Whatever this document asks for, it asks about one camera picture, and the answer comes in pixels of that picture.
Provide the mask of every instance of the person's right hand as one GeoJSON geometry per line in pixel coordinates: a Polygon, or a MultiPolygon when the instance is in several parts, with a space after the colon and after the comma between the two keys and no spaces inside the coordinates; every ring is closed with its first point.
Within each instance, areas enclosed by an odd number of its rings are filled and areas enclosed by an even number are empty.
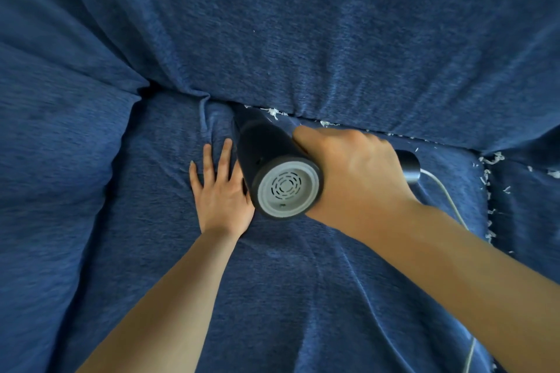
{"type": "Polygon", "coordinates": [[[299,126],[293,139],[324,174],[323,194],[306,214],[360,240],[358,232],[390,227],[422,206],[410,190],[387,140],[353,129],[299,126]]]}

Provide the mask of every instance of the person's left hand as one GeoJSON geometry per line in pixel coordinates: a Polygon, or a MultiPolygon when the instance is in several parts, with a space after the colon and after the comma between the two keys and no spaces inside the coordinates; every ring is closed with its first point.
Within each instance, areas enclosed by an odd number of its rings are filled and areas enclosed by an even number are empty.
{"type": "Polygon", "coordinates": [[[249,192],[243,194],[243,172],[239,161],[235,162],[229,179],[231,146],[232,141],[227,138],[223,143],[217,176],[212,162],[212,146],[209,143],[204,146],[204,187],[200,184],[193,161],[190,162],[189,175],[202,233],[226,232],[238,239],[251,223],[255,207],[249,192]]]}

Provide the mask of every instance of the forearm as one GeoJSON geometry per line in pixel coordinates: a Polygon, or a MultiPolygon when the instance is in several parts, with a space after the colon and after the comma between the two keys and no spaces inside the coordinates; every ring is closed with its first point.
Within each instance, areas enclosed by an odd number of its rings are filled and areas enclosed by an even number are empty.
{"type": "Polygon", "coordinates": [[[236,242],[225,233],[200,235],[78,373],[194,372],[236,242]]]}
{"type": "Polygon", "coordinates": [[[510,372],[560,365],[560,286],[422,207],[360,240],[427,292],[510,372]]]}

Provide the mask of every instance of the hand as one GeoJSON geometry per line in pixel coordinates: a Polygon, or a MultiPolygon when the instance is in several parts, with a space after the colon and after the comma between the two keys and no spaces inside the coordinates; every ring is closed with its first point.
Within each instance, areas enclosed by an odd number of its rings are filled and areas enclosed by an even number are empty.
{"type": "Polygon", "coordinates": [[[360,240],[358,230],[383,226],[422,206],[387,140],[358,130],[299,126],[293,139],[324,173],[321,198],[307,215],[360,240]]]}
{"type": "Polygon", "coordinates": [[[251,223],[255,207],[249,192],[243,194],[243,172],[239,161],[235,162],[229,179],[231,146],[232,141],[227,138],[223,143],[217,177],[212,162],[212,146],[208,143],[204,146],[204,187],[200,184],[193,161],[190,162],[189,175],[202,233],[226,232],[238,239],[251,223]]]}

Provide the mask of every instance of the person's right arm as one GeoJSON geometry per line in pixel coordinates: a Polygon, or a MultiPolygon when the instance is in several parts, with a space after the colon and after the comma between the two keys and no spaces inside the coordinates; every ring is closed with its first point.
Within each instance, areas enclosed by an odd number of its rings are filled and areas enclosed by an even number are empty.
{"type": "Polygon", "coordinates": [[[470,233],[408,187],[391,145],[298,127],[325,185],[307,215],[367,245],[444,306],[510,373],[560,369],[560,286],[470,233]]]}

